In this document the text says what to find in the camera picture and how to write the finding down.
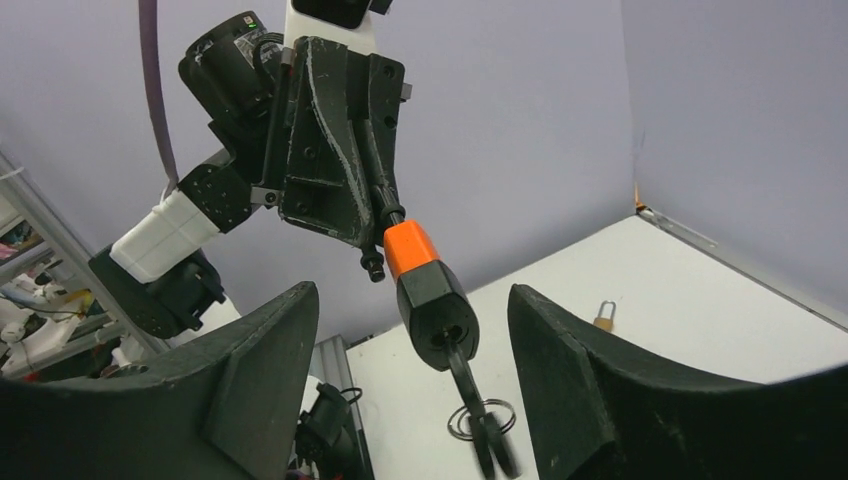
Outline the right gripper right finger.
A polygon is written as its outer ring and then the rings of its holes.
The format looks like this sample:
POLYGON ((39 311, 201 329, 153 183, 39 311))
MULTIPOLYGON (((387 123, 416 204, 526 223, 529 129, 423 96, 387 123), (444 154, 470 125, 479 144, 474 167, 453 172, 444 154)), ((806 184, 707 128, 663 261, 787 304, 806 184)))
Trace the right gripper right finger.
POLYGON ((847 370, 758 384, 698 370, 527 285, 507 318, 542 479, 843 479, 847 370))

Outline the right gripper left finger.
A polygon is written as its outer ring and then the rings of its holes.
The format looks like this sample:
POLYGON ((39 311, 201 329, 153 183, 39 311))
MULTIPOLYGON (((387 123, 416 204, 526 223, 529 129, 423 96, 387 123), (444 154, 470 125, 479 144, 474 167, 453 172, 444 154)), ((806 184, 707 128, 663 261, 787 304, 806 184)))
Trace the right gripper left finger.
POLYGON ((281 479, 316 339, 301 282, 113 375, 1 384, 5 479, 281 479))

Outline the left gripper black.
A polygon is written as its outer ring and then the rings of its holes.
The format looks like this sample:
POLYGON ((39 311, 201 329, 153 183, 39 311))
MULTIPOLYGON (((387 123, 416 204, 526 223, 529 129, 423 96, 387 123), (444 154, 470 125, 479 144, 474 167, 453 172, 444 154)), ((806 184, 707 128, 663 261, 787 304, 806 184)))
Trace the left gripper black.
POLYGON ((406 67, 318 36, 282 51, 272 78, 253 207, 356 249, 375 245, 374 212, 403 212, 395 174, 406 67))

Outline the orange padlock keys black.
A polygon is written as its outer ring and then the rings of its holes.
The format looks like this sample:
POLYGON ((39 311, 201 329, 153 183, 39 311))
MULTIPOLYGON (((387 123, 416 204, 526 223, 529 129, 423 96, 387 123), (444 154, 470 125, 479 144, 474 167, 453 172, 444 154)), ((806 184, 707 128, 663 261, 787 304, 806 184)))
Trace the orange padlock keys black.
POLYGON ((502 431, 493 412, 487 412, 481 398, 468 360, 460 346, 448 334, 443 334, 443 350, 464 407, 469 412, 471 443, 478 466, 485 479, 494 479, 496 468, 509 479, 517 479, 521 473, 512 446, 502 431))

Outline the orange padlock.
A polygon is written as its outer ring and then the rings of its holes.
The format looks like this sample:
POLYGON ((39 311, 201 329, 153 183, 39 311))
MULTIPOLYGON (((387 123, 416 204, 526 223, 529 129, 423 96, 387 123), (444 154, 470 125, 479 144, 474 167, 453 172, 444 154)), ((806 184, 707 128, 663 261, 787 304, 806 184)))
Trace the orange padlock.
POLYGON ((354 123, 375 214, 378 244, 396 286, 398 309, 414 351, 432 369, 450 368, 449 355, 476 354, 478 318, 456 275, 430 236, 406 217, 393 173, 393 148, 387 127, 373 120, 354 123))

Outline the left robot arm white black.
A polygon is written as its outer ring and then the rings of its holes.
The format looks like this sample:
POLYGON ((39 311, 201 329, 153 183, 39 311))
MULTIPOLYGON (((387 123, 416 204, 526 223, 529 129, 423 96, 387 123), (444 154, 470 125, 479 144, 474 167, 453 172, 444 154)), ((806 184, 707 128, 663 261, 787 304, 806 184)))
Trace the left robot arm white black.
MULTIPOLYGON (((251 11, 187 49, 179 75, 222 149, 172 181, 151 212, 90 268, 130 320, 171 339, 199 331, 225 299, 202 253, 261 208, 361 252, 374 282, 410 268, 394 175, 404 68, 377 52, 386 1, 290 1, 285 28, 251 11)), ((150 447, 128 454, 144 479, 371 477, 349 390, 308 380, 316 286, 300 283, 256 311, 142 366, 132 391, 154 403, 150 447)))

